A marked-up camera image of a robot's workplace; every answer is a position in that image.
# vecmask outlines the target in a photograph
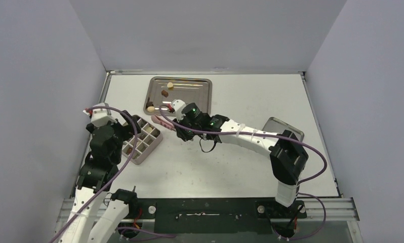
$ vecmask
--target screw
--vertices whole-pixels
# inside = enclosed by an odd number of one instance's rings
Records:
[[[155,207],[155,206],[149,206],[149,207],[148,207],[148,212],[149,212],[150,214],[154,214],[154,213],[156,212],[156,207]]]
[[[259,212],[259,214],[263,214],[265,212],[265,207],[264,206],[258,206],[257,207],[257,212]]]

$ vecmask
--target cable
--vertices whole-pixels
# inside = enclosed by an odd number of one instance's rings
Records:
[[[134,227],[136,227],[136,228],[138,228],[137,226],[137,224],[136,224],[136,221],[141,217],[141,215],[142,215],[142,209],[139,209],[139,214],[138,214],[138,216],[134,219]]]
[[[185,129],[185,130],[188,130],[188,131],[192,131],[192,132],[197,133],[197,134],[236,135],[236,132],[211,132],[211,131],[202,131],[202,130],[196,130],[196,129],[192,129],[192,128],[185,127],[185,126],[183,126],[183,125],[181,125],[181,124],[178,124],[178,123],[174,122],[173,120],[169,119],[169,118],[166,116],[166,114],[164,113],[164,111],[161,109],[163,106],[164,106],[164,107],[167,107],[167,105],[165,105],[165,104],[160,105],[160,106],[159,106],[160,114],[163,116],[163,118],[164,118],[165,120],[169,121],[170,123],[172,123],[173,125],[175,125],[175,126],[177,126],[177,127],[179,127],[179,128],[182,128],[182,129]],[[292,138],[283,137],[283,136],[280,136],[280,135],[262,134],[262,133],[254,133],[254,134],[253,134],[253,133],[250,133],[250,132],[240,132],[239,134],[240,134],[240,135],[250,135],[250,136],[254,135],[254,136],[256,136],[256,137],[269,137],[269,138],[278,138],[278,139],[287,140],[287,141],[293,142],[293,143],[295,143],[295,144],[298,144],[298,145],[304,146],[304,147],[306,147],[306,148],[309,148],[310,150],[312,150],[312,151],[314,151],[316,154],[318,154],[318,156],[321,157],[321,159],[322,159],[322,161],[323,161],[323,163],[324,163],[323,168],[322,168],[318,173],[316,173],[315,175],[300,180],[300,181],[298,182],[298,185],[301,184],[301,183],[303,183],[303,182],[306,182],[306,181],[309,181],[309,180],[312,180],[312,179],[318,177],[319,175],[321,175],[322,173],[324,173],[324,171],[326,171],[326,169],[327,169],[327,160],[326,160],[326,158],[324,157],[324,155],[323,155],[320,151],[318,151],[316,148],[314,148],[314,147],[312,147],[312,146],[310,146],[310,145],[308,145],[308,144],[306,144],[306,143],[302,143],[302,142],[300,142],[300,141],[298,141],[298,140],[294,140],[294,139],[292,139]]]
[[[112,193],[111,193],[111,192],[107,193],[107,195],[105,196],[105,198],[104,198],[104,200],[103,200],[103,203],[104,203],[104,205],[105,205],[105,206],[108,206],[108,205],[105,203],[105,200],[106,200],[106,199],[108,199],[108,198],[107,198],[107,196],[108,196],[109,194],[111,194],[111,195],[112,195]]]
[[[117,108],[113,108],[113,107],[109,107],[109,106],[94,106],[91,108],[87,108],[86,111],[92,111],[94,109],[108,109],[108,110],[113,110],[115,112],[120,113],[120,115],[126,117],[130,122],[131,125],[134,129],[134,135],[136,136],[138,134],[138,131],[136,129],[136,125],[133,122],[132,118],[130,116],[128,116],[125,112],[122,112],[121,110],[117,109]],[[135,139],[135,143],[134,143],[134,148],[136,148],[137,146],[137,142],[138,139]],[[89,200],[87,200],[87,202],[77,211],[76,214],[74,214],[74,216],[72,216],[72,218],[70,218],[68,220],[68,222],[66,222],[66,224],[55,234],[55,236],[49,241],[49,243],[53,243],[55,242],[55,240],[57,240],[57,238],[59,238],[63,232],[71,225],[71,223],[78,217],[78,215],[97,197],[99,196],[99,194],[101,194],[102,191],[104,191],[106,188],[108,188],[112,182],[117,178],[117,176],[120,175],[120,173],[122,173],[122,171],[126,168],[126,166],[129,164],[129,162],[131,161],[131,158],[133,157],[133,154],[135,152],[135,149],[132,149],[131,154],[129,155],[128,159],[125,161],[125,163],[123,164],[122,168],[120,168],[120,170],[111,178],[111,180],[109,180],[107,183],[105,183],[105,185],[99,189],[99,191],[97,191]]]
[[[129,239],[129,241],[147,241],[147,240],[152,240],[152,239],[159,239],[161,238],[160,236],[155,236],[152,238],[145,238],[145,239]]]
[[[202,138],[199,140],[199,146],[200,146],[200,149],[202,150],[202,152],[204,152],[204,153],[209,153],[209,152],[213,151],[214,148],[215,148],[215,146],[217,145],[217,141],[214,141],[213,147],[212,147],[209,151],[205,151],[205,150],[202,148],[202,144],[200,143],[201,141],[202,141]]]
[[[324,203],[321,201],[321,199],[318,198],[318,197],[316,197],[316,196],[314,196],[314,195],[307,194],[307,193],[298,192],[297,194],[302,195],[302,196],[312,197],[312,198],[314,198],[314,199],[316,199],[317,201],[320,202],[320,204],[321,204],[321,206],[322,206],[322,208],[323,208],[323,221],[321,222],[320,227],[319,227],[317,230],[315,230],[313,233],[310,233],[310,234],[308,234],[308,235],[301,236],[301,237],[285,238],[285,237],[280,236],[280,235],[274,230],[273,232],[275,232],[275,234],[278,235],[278,239],[281,238],[281,239],[285,239],[285,240],[287,240],[287,241],[289,241],[289,240],[306,239],[306,238],[309,238],[309,237],[311,237],[311,236],[317,234],[321,229],[323,229],[324,224],[326,223],[326,217],[327,217],[326,206],[325,206]]]
[[[151,235],[155,235],[155,236],[158,236],[158,237],[164,237],[164,238],[175,238],[176,237],[173,234],[159,234],[159,233],[154,233],[154,232],[151,232],[151,231],[148,231],[148,230],[145,230],[145,229],[138,229],[138,228],[135,228],[135,227],[118,227],[116,230],[121,230],[121,229],[126,229],[126,230],[130,229],[130,230],[140,231],[140,232],[143,232],[143,233],[146,233],[146,234],[151,234]]]

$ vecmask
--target white table surface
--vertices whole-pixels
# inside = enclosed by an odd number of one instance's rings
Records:
[[[275,116],[305,133],[303,142],[325,154],[300,75],[298,74],[203,74],[113,75],[105,98],[110,106],[126,109],[151,121],[143,106],[149,81],[154,76],[208,78],[213,83],[211,115],[225,115],[248,127],[262,129]],[[124,119],[113,112],[121,123]],[[164,139],[139,166],[132,162],[114,181],[111,191],[136,186],[140,198],[269,197],[276,195],[269,158],[230,144],[217,144],[202,153],[198,140],[184,142],[160,125]],[[203,142],[205,149],[211,142]],[[322,160],[307,149],[308,162],[301,178],[322,168]],[[301,185],[300,192],[338,196],[330,165],[321,176]]]

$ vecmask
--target brown food piece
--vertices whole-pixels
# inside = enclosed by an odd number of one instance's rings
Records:
[[[168,96],[169,96],[169,93],[168,93],[166,90],[162,90],[161,94],[162,94],[162,96],[164,96],[164,97],[168,97]]]
[[[147,104],[145,104],[145,108],[148,108],[150,106],[154,106],[152,101],[148,101]]]

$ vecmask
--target pink object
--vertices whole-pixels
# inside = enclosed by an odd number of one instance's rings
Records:
[[[162,126],[164,126],[165,128],[167,128],[167,129],[169,129],[171,131],[175,131],[175,127],[171,123],[163,120],[162,118],[158,117],[157,115],[152,115],[151,120],[154,123],[162,125]]]

